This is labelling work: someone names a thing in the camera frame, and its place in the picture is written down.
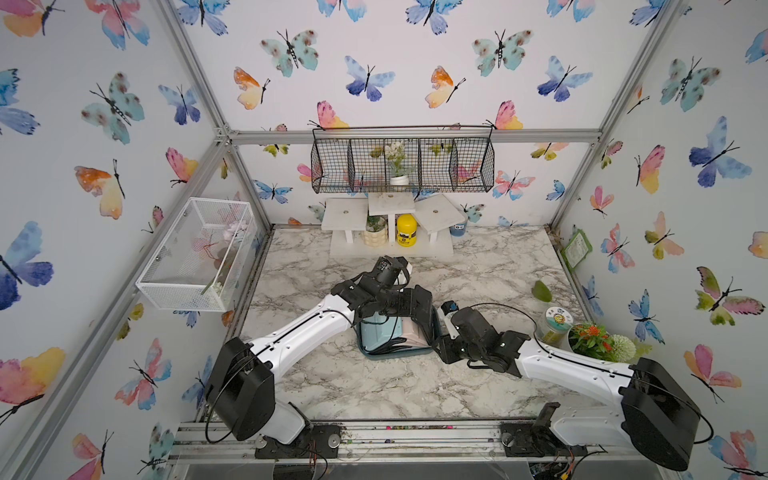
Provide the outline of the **blue can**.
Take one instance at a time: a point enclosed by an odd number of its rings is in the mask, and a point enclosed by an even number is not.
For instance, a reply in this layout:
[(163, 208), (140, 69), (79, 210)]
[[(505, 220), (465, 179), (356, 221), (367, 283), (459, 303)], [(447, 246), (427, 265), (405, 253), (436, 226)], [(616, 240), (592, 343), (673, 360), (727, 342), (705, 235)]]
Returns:
[(453, 237), (462, 237), (466, 233), (467, 221), (457, 223), (449, 228), (449, 233)]

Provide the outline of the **light blue calculator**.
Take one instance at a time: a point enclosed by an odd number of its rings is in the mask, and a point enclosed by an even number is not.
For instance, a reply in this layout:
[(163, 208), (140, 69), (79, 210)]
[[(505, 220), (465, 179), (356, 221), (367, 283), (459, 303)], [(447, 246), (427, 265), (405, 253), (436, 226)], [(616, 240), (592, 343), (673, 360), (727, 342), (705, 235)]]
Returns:
[(367, 355), (385, 355), (404, 343), (403, 324), (399, 317), (375, 314), (359, 325), (359, 340)]

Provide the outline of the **white wooden riser shelf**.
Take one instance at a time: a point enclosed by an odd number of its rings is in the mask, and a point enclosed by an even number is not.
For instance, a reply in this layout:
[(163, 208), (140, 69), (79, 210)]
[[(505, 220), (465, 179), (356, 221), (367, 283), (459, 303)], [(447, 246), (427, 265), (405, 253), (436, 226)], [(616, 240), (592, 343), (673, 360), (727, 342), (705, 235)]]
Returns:
[[(417, 241), (404, 248), (396, 242), (396, 221), (402, 214), (412, 214), (418, 222)], [(385, 216), (388, 243), (371, 248), (363, 242), (367, 217)], [(450, 257), (453, 241), (449, 228), (467, 220), (445, 196), (432, 195), (416, 201), (410, 193), (371, 193), (365, 198), (331, 198), (326, 202), (321, 229), (332, 234), (330, 256), (363, 258), (381, 255), (405, 257)]]

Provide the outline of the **small white flower pot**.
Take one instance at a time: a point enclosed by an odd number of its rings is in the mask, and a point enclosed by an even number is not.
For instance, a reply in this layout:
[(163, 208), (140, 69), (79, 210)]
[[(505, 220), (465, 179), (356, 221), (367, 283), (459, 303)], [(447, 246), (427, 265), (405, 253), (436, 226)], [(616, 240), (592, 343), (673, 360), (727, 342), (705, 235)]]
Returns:
[(384, 146), (384, 155), (389, 164), (390, 184), (404, 187), (410, 183), (409, 169), (406, 165), (406, 145), (398, 140)]

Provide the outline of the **pink calculator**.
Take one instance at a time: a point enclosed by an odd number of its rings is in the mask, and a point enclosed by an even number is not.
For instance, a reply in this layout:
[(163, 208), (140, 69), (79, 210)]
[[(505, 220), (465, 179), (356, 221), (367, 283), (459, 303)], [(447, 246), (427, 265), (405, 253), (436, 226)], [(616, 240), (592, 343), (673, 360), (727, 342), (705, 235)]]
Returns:
[(410, 318), (401, 318), (401, 333), (399, 337), (410, 348), (427, 348), (429, 346), (422, 329)]

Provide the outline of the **dark teal storage tray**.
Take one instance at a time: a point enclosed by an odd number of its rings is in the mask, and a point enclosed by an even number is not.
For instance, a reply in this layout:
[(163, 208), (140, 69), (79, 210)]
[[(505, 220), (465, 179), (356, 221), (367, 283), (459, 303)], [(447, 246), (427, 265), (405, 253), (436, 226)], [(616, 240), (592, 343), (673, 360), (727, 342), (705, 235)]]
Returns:
[(433, 350), (430, 346), (427, 348), (410, 348), (406, 346), (404, 343), (401, 344), (399, 347), (397, 347), (393, 352), (385, 355), (367, 355), (365, 354), (360, 346), (360, 340), (359, 340), (359, 325), (360, 323), (355, 327), (356, 336), (357, 336), (357, 345), (361, 353), (368, 359), (371, 360), (388, 360), (388, 359), (396, 359), (396, 358), (404, 358), (404, 357), (411, 357), (411, 356), (419, 356), (419, 355), (426, 355), (429, 353), (432, 353)]

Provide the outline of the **black calculator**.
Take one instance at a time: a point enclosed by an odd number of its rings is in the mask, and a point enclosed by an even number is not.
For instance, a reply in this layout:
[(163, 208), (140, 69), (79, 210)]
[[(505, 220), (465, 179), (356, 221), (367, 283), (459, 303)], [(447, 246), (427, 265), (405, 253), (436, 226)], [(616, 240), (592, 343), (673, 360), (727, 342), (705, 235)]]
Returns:
[(432, 293), (416, 285), (412, 292), (411, 320), (421, 329), (429, 346), (432, 346), (435, 339), (432, 312)]

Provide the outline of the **white mesh wall basket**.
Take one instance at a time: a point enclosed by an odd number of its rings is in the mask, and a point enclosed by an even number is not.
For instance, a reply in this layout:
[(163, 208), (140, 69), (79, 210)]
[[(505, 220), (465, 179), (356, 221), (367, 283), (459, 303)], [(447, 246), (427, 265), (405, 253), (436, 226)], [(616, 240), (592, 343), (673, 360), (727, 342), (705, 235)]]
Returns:
[(258, 230), (251, 204), (191, 197), (136, 281), (157, 309), (223, 313)]

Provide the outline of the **green framed card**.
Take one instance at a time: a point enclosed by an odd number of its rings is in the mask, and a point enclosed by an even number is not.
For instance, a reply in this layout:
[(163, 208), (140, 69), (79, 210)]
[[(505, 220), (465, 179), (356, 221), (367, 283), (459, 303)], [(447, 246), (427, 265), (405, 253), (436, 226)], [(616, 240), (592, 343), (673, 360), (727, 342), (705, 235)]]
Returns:
[(591, 252), (593, 247), (583, 230), (577, 229), (561, 250), (568, 270), (573, 271)]

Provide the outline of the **cream bubble plant pot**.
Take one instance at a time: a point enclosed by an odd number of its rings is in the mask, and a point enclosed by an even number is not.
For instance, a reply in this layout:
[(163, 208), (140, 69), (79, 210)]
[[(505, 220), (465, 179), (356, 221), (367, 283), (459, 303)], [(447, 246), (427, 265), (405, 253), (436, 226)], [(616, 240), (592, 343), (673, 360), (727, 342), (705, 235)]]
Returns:
[(385, 216), (369, 215), (367, 217), (363, 242), (371, 248), (383, 247), (388, 243), (388, 221)]

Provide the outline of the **flower bouquet pot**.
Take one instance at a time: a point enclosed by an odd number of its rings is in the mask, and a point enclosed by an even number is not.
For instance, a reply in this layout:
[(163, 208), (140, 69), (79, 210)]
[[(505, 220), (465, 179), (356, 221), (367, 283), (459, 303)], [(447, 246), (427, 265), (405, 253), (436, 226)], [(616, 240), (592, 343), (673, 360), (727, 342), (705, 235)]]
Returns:
[(610, 334), (603, 325), (580, 323), (568, 333), (568, 345), (577, 354), (614, 363), (629, 363), (637, 347), (626, 336)]

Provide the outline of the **round sticker roll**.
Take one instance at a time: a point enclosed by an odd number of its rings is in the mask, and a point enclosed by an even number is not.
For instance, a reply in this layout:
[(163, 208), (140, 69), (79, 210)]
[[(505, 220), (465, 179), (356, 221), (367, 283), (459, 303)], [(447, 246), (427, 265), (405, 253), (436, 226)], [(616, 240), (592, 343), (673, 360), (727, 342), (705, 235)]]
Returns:
[(559, 306), (549, 307), (539, 325), (538, 338), (543, 343), (557, 347), (573, 326), (574, 317), (568, 310)]

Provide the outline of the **aluminium front rail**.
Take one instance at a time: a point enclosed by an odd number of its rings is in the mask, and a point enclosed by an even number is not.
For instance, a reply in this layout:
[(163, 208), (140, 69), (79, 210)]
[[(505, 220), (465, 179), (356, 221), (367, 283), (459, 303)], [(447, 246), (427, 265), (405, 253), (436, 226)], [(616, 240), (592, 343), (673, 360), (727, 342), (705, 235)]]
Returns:
[(206, 441), (228, 432), (213, 423), (182, 425), (169, 461), (176, 466), (249, 463), (308, 464), (327, 460), (334, 464), (361, 463), (459, 463), (484, 461), (640, 460), (645, 458), (625, 447), (601, 441), (578, 444), (558, 454), (550, 444), (535, 446), (530, 440), (536, 421), (532, 418), (348, 420), (319, 421), (310, 438), (297, 446), (285, 446), (271, 438), (255, 436), (220, 443)]

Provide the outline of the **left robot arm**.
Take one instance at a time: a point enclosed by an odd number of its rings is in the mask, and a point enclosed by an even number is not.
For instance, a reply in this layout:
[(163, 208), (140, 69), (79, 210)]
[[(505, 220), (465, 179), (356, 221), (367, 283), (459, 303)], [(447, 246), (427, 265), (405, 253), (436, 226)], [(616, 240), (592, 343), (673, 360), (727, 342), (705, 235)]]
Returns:
[(209, 405), (205, 427), (216, 415), (229, 429), (210, 444), (262, 436), (290, 445), (312, 429), (298, 407), (276, 398), (276, 383), (328, 339), (375, 314), (412, 320), (428, 342), (435, 337), (432, 293), (410, 287), (412, 267), (403, 257), (383, 256), (372, 270), (334, 285), (306, 313), (254, 340), (239, 337), (221, 348), (204, 390)]

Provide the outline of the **yellow plastic jar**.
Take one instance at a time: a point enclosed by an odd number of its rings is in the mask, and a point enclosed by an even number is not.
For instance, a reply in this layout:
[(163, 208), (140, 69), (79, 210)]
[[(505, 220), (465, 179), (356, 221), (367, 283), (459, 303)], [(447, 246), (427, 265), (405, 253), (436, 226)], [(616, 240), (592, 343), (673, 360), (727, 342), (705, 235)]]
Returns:
[(418, 222), (412, 214), (402, 214), (396, 221), (396, 242), (404, 248), (412, 247), (417, 241)]

